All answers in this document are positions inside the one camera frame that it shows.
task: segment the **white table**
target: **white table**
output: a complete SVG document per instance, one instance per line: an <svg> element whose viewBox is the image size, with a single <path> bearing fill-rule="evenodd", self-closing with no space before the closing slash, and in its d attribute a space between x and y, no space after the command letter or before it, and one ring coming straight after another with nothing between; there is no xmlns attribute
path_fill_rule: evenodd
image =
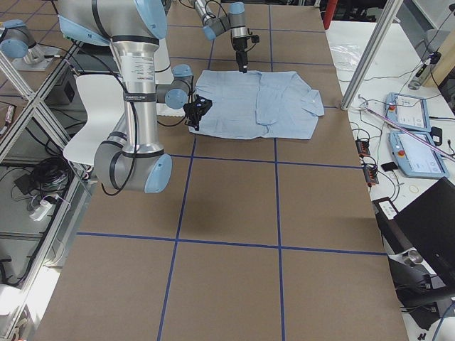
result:
<svg viewBox="0 0 455 341"><path fill-rule="evenodd" d="M331 23L330 29L326 31L328 43L331 47L344 44L357 45L360 52L363 52L374 27L375 23L334 21ZM337 65L339 59L337 60L337 56L334 54L333 59ZM418 63L419 56L416 54L412 44L407 39L405 32L398 23L394 23L385 36L385 39L382 42L382 45L375 56L367 75L365 76L365 80L368 80L371 77L399 76L405 72L415 69ZM376 99L381 102L385 101L386 96L390 92L400 92L401 89L402 94L410 94L423 98L433 97L439 94L439 90L437 88L421 87L417 91L409 90L407 88L407 82L410 76L414 73L415 71L398 78L383 78L364 81L358 91L358 94L366 99ZM340 80L341 91L344 94L349 84L348 81L353 76L353 72L339 70L337 68L337 75ZM380 134L378 129L375 129L360 120L360 112L355 108L361 103L363 103L363 100L356 97L355 101L351 105L351 108L348 110L349 119L351 122L354 122L353 129L357 128L356 124L358 124L360 128L368 131L371 136L378 136ZM442 96L428 99L427 104L430 116L454 117ZM369 107L379 114L385 113L383 103L374 103L374 101L370 101ZM363 121L375 126L382 126L382 121L379 118L374 117L372 114L363 112L362 119ZM455 121L432 120L431 123L432 126L442 128L444 142L440 148L445 151L449 151L447 139L451 139L453 141L452 146L455 145ZM390 129L388 126L385 125L382 131L382 138L374 138L370 141L370 152L378 162L378 165L393 161L388 143L389 131ZM366 137L366 134L360 132L359 137ZM445 161L445 164L451 174L449 180L455 183L455 163ZM400 194L394 201L398 210L406 207L409 203L411 203L411 201L436 182L436 180L431 179L407 178L400 170L396 170L395 174L397 176L397 182L401 184ZM371 200L375 200L380 197L390 197L393 193L393 185L387 178L379 174L378 179L380 184L372 187L370 192ZM426 340L432 339L437 323L434 323L430 331L427 332L426 330L419 328L409 314L404 313L403 318L407 327L409 340L415 341L421 332L427 333ZM455 318L447 318L439 331L437 340L450 341L453 340L453 335L455 335Z"/></svg>

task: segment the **red object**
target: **red object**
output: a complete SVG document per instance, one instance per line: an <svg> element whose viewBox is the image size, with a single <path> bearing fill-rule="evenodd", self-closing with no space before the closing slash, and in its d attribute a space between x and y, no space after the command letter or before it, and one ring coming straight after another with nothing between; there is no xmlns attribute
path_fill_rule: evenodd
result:
<svg viewBox="0 0 455 341"><path fill-rule="evenodd" d="M329 0L326 8L326 12L324 14L324 28L328 30L330 27L330 22L332 22L333 15L335 13L336 9L336 4L338 3L338 0Z"/></svg>

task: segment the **printed label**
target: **printed label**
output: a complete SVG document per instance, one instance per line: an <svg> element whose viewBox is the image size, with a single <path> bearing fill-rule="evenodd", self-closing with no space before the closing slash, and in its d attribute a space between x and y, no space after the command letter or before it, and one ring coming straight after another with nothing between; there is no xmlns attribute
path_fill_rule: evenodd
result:
<svg viewBox="0 0 455 341"><path fill-rule="evenodd" d="M397 215L397 211L395 211L395 208L393 208L392 204L388 201L382 201L379 203L379 206L381 207L382 211L384 212L385 216L389 219L392 220L395 215Z"/></svg>
<svg viewBox="0 0 455 341"><path fill-rule="evenodd" d="M152 57L123 55L121 59L125 82L155 82L155 63Z"/></svg>

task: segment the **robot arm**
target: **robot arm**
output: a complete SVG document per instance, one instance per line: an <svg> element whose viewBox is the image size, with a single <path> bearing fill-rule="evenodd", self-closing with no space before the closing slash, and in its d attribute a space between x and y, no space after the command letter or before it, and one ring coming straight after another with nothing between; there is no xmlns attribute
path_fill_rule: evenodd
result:
<svg viewBox="0 0 455 341"><path fill-rule="evenodd" d="M187 65L173 69L171 84L156 84L154 55L167 33L161 1L60 0L58 6L63 34L109 46L122 75L124 116L97 149L97 177L117 193L123 189L161 192L171 176L172 161L158 139L156 103L183 107L188 125L210 109L208 99L186 104L193 78Z"/></svg>
<svg viewBox="0 0 455 341"><path fill-rule="evenodd" d="M218 18L210 10L206 0L190 0L203 24L203 31L208 40L213 40L224 32L231 31L231 43L239 71L246 73L248 66L248 40L253 44L259 42L259 36L253 35L246 27L245 6L242 2L230 5L229 13Z"/></svg>
<svg viewBox="0 0 455 341"><path fill-rule="evenodd" d="M9 58L23 58L32 65L44 60L41 47L22 20L8 20L0 24L0 51Z"/></svg>

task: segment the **light blue joint cap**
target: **light blue joint cap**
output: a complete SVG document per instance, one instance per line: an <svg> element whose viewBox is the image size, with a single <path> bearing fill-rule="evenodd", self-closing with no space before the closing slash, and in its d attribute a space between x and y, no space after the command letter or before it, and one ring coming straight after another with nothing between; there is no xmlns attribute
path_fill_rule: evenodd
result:
<svg viewBox="0 0 455 341"><path fill-rule="evenodd" d="M205 37L208 40L213 40L216 38L216 34L210 26L202 27L202 31L204 31Z"/></svg>
<svg viewBox="0 0 455 341"><path fill-rule="evenodd" d="M3 23L3 26L5 26L5 28L16 28L16 27L24 27L24 26L26 26L26 24L21 19L12 19L12 20L5 21Z"/></svg>
<svg viewBox="0 0 455 341"><path fill-rule="evenodd" d="M171 109L180 109L188 101L188 95L182 89L171 89L166 94L164 101Z"/></svg>
<svg viewBox="0 0 455 341"><path fill-rule="evenodd" d="M189 77L193 75L190 65L179 64L172 69L172 74L174 77Z"/></svg>
<svg viewBox="0 0 455 341"><path fill-rule="evenodd" d="M242 14L245 12L245 5L242 2L234 2L229 7L229 13Z"/></svg>
<svg viewBox="0 0 455 341"><path fill-rule="evenodd" d="M21 40L6 39L0 43L0 50L8 58L22 58L27 54L28 46Z"/></svg>
<svg viewBox="0 0 455 341"><path fill-rule="evenodd" d="M172 173L172 159L168 154L163 154L155 162L145 183L145 193L160 193L168 185Z"/></svg>
<svg viewBox="0 0 455 341"><path fill-rule="evenodd" d="M85 28L74 21L66 19L64 16L58 16L60 30L62 33L75 40L83 41L98 46L109 46L109 40L96 32Z"/></svg>
<svg viewBox="0 0 455 341"><path fill-rule="evenodd" d="M163 39L168 33L168 22L161 0L134 0L137 11L145 26L157 39Z"/></svg>

